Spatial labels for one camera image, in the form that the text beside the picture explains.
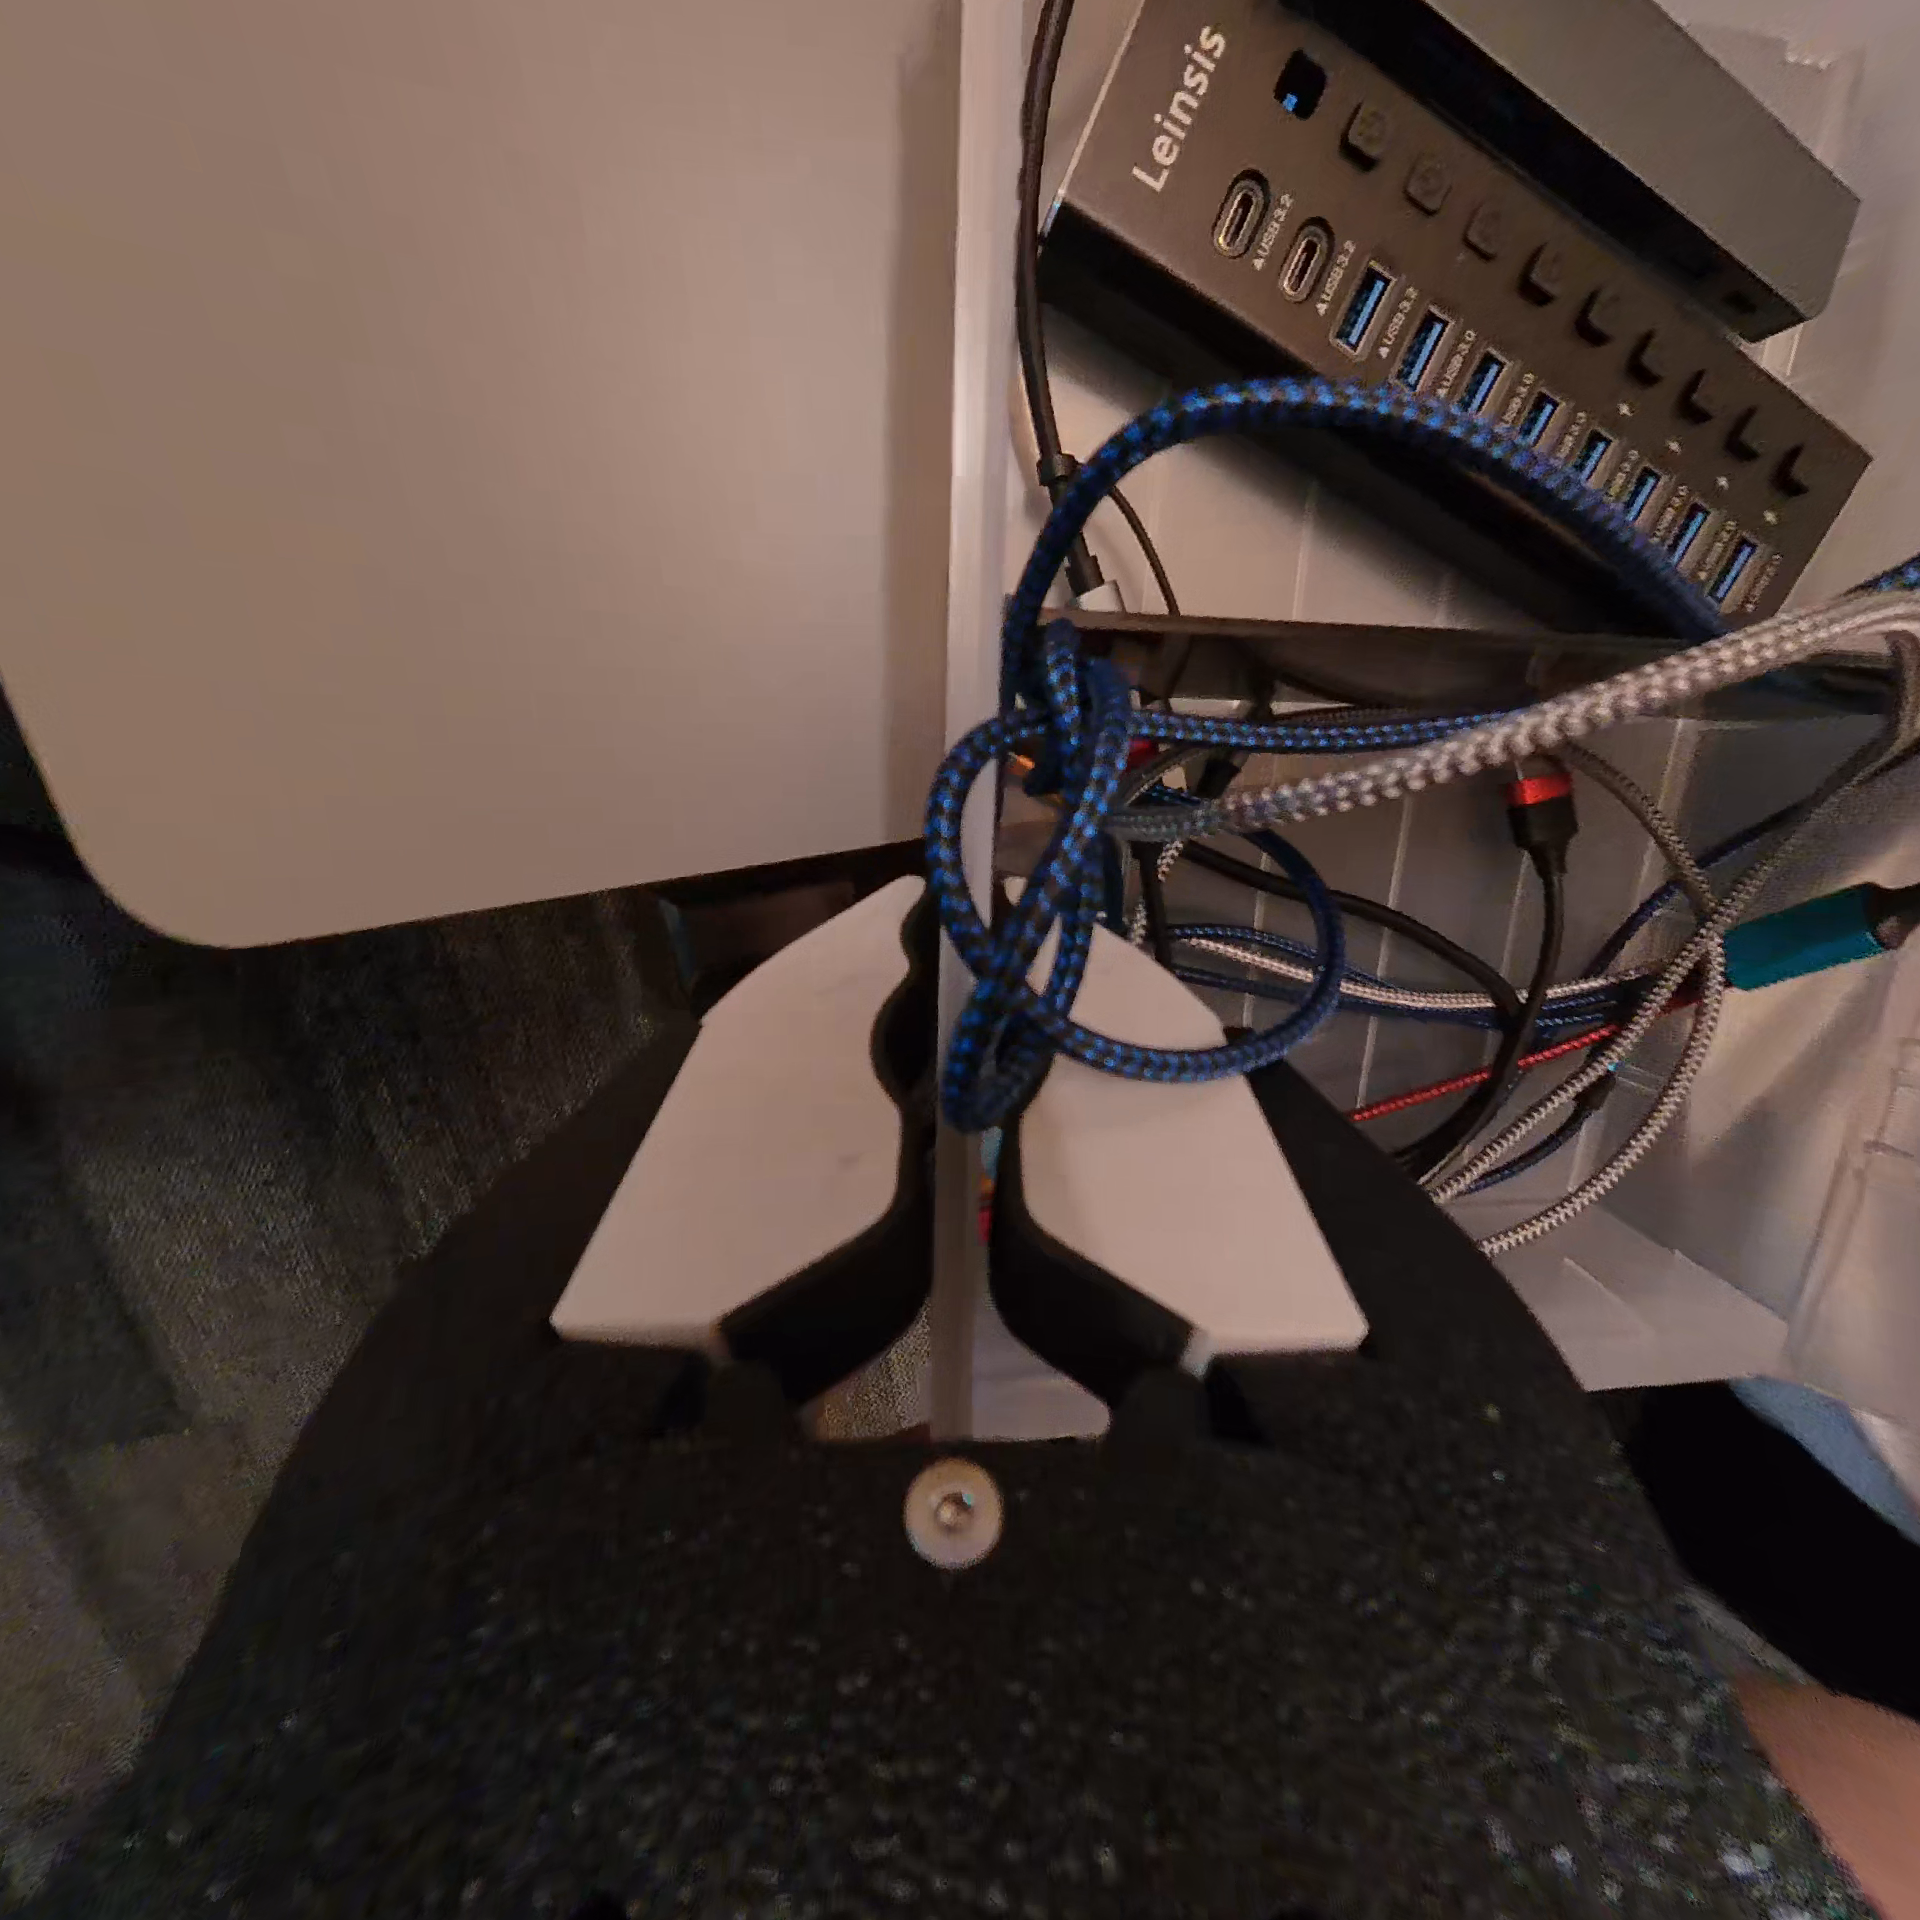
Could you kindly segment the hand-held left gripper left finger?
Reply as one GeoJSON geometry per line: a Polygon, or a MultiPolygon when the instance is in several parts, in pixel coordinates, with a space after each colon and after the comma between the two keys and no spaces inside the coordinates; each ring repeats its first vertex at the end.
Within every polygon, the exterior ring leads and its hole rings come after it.
{"type": "Polygon", "coordinates": [[[859,1367],[931,1293],[931,903],[893,880],[705,1016],[552,1329],[859,1367]]]}

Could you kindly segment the black usb hub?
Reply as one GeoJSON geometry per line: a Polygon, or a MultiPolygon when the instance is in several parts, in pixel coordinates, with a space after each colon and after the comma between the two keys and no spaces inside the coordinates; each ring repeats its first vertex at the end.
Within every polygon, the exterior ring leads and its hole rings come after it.
{"type": "Polygon", "coordinates": [[[1756,356],[1824,308],[1854,217],[1657,3],[1138,3],[1039,284],[1182,390],[1381,391],[1388,429],[1275,441],[1554,626],[1652,622],[1493,468],[1743,626],[1869,469],[1756,356]]]}

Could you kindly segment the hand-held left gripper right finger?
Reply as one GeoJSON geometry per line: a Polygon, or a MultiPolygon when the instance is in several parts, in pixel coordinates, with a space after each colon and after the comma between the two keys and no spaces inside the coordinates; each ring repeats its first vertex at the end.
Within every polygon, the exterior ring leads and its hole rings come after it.
{"type": "Polygon", "coordinates": [[[1367,1337],[1244,1078],[1155,1084],[1068,1056],[1003,1130],[989,1293],[1068,1378],[1201,1378],[1367,1337]]]}

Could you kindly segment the black bin divider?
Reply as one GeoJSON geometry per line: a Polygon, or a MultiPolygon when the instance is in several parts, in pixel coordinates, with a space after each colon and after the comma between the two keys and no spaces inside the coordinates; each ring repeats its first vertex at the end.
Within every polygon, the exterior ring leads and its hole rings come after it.
{"type": "Polygon", "coordinates": [[[1820,658],[1863,658],[1894,634],[1916,636],[1916,593],[1850,593],[1725,640],[1618,634],[1520,634],[1501,626],[1391,626],[1376,622],[1168,616],[1126,610],[1042,610],[1039,634],[1068,626],[1091,659],[1111,659],[1153,698],[1182,696],[1244,709],[1295,696],[1347,709],[1520,709],[1632,670],[1731,659],[1736,645],[1768,640],[1763,667],[1739,680],[1820,658]]]}

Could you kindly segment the person in white shirt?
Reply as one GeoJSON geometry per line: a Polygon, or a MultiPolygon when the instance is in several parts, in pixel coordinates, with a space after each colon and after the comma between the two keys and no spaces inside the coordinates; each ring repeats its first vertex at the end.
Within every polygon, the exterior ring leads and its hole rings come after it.
{"type": "Polygon", "coordinates": [[[1894,953],[1789,1360],[1916,1502],[1916,938],[1894,953]]]}

